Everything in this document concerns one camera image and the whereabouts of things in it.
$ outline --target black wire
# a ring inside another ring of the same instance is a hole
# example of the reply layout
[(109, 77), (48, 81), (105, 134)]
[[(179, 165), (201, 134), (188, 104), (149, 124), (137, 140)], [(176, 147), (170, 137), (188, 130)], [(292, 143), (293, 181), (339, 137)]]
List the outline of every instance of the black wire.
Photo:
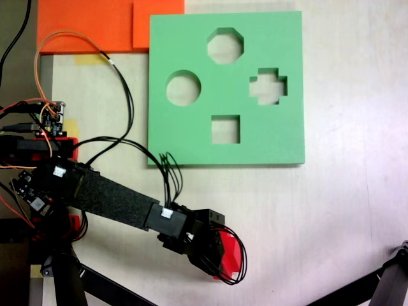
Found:
[(240, 264), (240, 271), (238, 273), (238, 276), (236, 277), (236, 279), (233, 279), (229, 275), (225, 274), (222, 270), (220, 270), (220, 268), (217, 267), (213, 262), (211, 262), (211, 260), (209, 260), (205, 255), (201, 254), (198, 257), (203, 262), (203, 264), (213, 273), (213, 275), (221, 279), (226, 284), (228, 285), (239, 284), (240, 282), (243, 281), (243, 279), (245, 278), (247, 274), (248, 258), (247, 258), (247, 251), (245, 249), (244, 244), (242, 243), (238, 235), (232, 229), (230, 229), (229, 227), (225, 225), (214, 224), (214, 225), (211, 225), (210, 230), (228, 233), (237, 240), (238, 245), (240, 247), (240, 255), (241, 255), (241, 264)]
[(24, 215), (24, 217), (29, 220), (30, 218), (28, 218), (27, 214), (25, 213), (24, 209), (22, 208), (20, 202), (18, 202), (17, 200), (17, 196), (15, 195), (15, 193), (13, 191), (11, 191), (10, 189), (8, 189), (3, 183), (0, 182), (0, 187), (3, 188), (14, 200), (14, 202), (17, 204), (18, 209), (20, 209), (21, 213)]
[(12, 50), (12, 48), (14, 47), (14, 45), (16, 44), (18, 39), (20, 38), (21, 34), (23, 34), (24, 29), (26, 28), (26, 25), (28, 23), (28, 19), (30, 17), (30, 11), (31, 11), (31, 0), (28, 0), (27, 1), (27, 11), (25, 12), (24, 21), (23, 21), (23, 24), (22, 24), (22, 26), (20, 28), (20, 31), (17, 33), (14, 40), (10, 43), (10, 45), (8, 46), (6, 51), (4, 51), (4, 54), (3, 54), (3, 56), (2, 56), (2, 58), (0, 60), (0, 86), (1, 86), (1, 79), (2, 79), (2, 75), (3, 75), (4, 62), (6, 60), (7, 55), (10, 53), (10, 51)]
[(85, 234), (88, 231), (88, 217), (87, 214), (85, 213), (84, 210), (82, 210), (82, 222), (81, 222), (81, 226), (80, 229), (74, 233), (74, 237), (72, 239), (72, 242), (76, 242), (81, 240)]
[[(110, 60), (110, 57), (104, 53), (104, 51), (101, 51), (101, 54), (103, 56), (106, 57), (106, 59)], [(126, 83), (122, 73), (119, 71), (119, 69), (116, 67), (116, 65), (112, 65), (112, 67), (114, 68), (114, 70), (116, 71), (116, 73), (118, 74), (120, 81), (122, 82), (122, 86), (126, 95), (126, 101), (127, 101), (127, 128), (126, 128), (126, 132), (123, 134), (122, 137), (117, 138), (116, 141), (114, 141), (113, 144), (111, 144), (109, 147), (107, 147), (106, 149), (102, 150), (101, 152), (99, 152), (98, 154), (96, 154), (94, 157), (92, 157), (90, 160), (87, 161), (86, 165), (90, 166), (99, 156), (101, 156), (102, 154), (108, 152), (110, 149), (116, 147), (122, 140), (125, 139), (125, 137), (129, 134), (132, 125), (133, 125), (133, 121), (135, 119), (135, 104), (133, 103), (133, 97), (132, 94), (129, 90), (128, 84)]]
[(162, 176), (163, 176), (163, 180), (164, 180), (164, 186), (165, 186), (165, 198), (167, 199), (167, 201), (165, 201), (165, 207), (170, 207), (171, 205), (171, 198), (170, 198), (170, 184), (168, 182), (168, 177), (166, 176), (166, 172), (162, 166), (162, 164), (154, 157), (154, 155), (152, 153), (150, 153), (143, 145), (134, 142), (132, 140), (128, 140), (128, 139), (120, 139), (120, 138), (116, 138), (116, 137), (111, 137), (111, 136), (100, 136), (100, 137), (95, 137), (95, 138), (91, 138), (88, 140), (84, 140), (76, 145), (74, 145), (71, 149), (75, 150), (76, 148), (78, 148), (81, 145), (84, 145), (86, 143), (90, 143), (90, 142), (117, 142), (119, 141), (119, 143), (125, 143), (126, 145), (131, 145), (132, 147), (137, 148), (138, 150), (140, 150), (142, 153), (144, 153), (148, 158), (150, 158), (155, 164), (156, 166), (159, 168)]
[[(170, 176), (171, 180), (173, 181), (175, 195), (173, 199), (171, 200), (171, 203), (174, 203), (175, 200), (178, 198), (178, 196), (181, 194), (182, 189), (183, 189), (183, 175), (181, 173), (180, 167), (177, 164), (176, 160), (169, 152), (166, 152), (166, 154), (159, 154), (159, 156), (160, 156), (161, 164), (164, 168), (164, 172), (166, 174), (167, 180), (168, 180), (168, 177)], [(173, 164), (178, 170), (178, 175), (180, 177), (180, 180), (177, 177), (177, 174), (175, 173), (174, 168), (171, 166), (171, 163), (168, 160), (169, 157), (173, 160)]]
[(51, 138), (52, 142), (55, 143), (55, 146), (58, 148), (58, 153), (59, 153), (59, 155), (60, 155), (61, 157), (67, 157), (67, 156), (68, 156), (68, 155), (67, 155), (67, 152), (63, 152), (63, 151), (62, 151), (62, 148), (61, 148), (61, 146), (59, 145), (59, 143), (58, 143), (57, 139), (55, 138), (55, 136), (54, 136), (51, 132), (48, 132), (48, 131), (45, 129), (44, 124), (42, 124), (42, 123), (40, 122), (40, 120), (38, 120), (38, 118), (35, 116), (35, 114), (33, 114), (33, 113), (28, 113), (28, 114), (30, 115), (30, 117), (32, 118), (32, 120), (33, 120), (36, 124), (38, 124), (38, 125), (40, 126), (40, 128), (44, 131), (44, 133), (46, 133), (47, 136), (49, 136), (49, 137)]

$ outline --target brown surface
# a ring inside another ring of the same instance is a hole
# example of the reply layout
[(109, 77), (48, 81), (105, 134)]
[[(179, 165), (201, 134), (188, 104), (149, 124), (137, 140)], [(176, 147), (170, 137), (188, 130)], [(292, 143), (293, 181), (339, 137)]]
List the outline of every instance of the brown surface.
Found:
[[(26, 0), (0, 1), (0, 57), (20, 29), (26, 14)], [(33, 1), (28, 25), (13, 50), (9, 53), (3, 69), (3, 82), (0, 87), (0, 105), (8, 105), (20, 99), (38, 96), (34, 77), (33, 61), (36, 41), (36, 0)], [(1, 124), (10, 121), (28, 122), (26, 116), (9, 116)], [(0, 171), (0, 181), (7, 184), (14, 171)], [(10, 197), (1, 196), (13, 204)], [(14, 215), (0, 203), (0, 218)], [(27, 305), (29, 292), (29, 266), (27, 244), (0, 244), (0, 288), (2, 305)]]

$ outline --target red wire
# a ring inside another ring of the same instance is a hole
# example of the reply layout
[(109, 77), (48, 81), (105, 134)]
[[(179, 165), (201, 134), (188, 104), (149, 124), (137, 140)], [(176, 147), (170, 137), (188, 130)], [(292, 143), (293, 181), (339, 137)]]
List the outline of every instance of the red wire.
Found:
[(21, 219), (23, 219), (25, 221), (25, 223), (27, 223), (28, 225), (30, 225), (31, 228), (34, 228), (34, 225), (32, 225), (25, 217), (23, 217), (22, 215), (20, 215), (18, 212), (16, 212), (9, 204), (7, 204), (7, 202), (0, 196), (0, 200), (12, 211), (14, 212), (14, 214), (18, 215)]

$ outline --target circular hole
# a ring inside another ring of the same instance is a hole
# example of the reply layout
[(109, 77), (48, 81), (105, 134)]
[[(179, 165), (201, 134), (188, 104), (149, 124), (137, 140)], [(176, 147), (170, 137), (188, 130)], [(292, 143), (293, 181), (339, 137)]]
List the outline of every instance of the circular hole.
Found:
[(200, 80), (188, 70), (174, 72), (167, 83), (167, 98), (174, 105), (191, 105), (198, 99), (200, 92)]

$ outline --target cross-shaped hole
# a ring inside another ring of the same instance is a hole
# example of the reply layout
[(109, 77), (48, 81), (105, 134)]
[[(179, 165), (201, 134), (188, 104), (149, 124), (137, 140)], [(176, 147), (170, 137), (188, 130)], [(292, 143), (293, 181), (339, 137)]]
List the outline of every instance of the cross-shaped hole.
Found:
[(249, 96), (258, 97), (258, 105), (278, 105), (279, 98), (288, 95), (288, 78), (279, 76), (278, 69), (259, 69), (249, 79)]

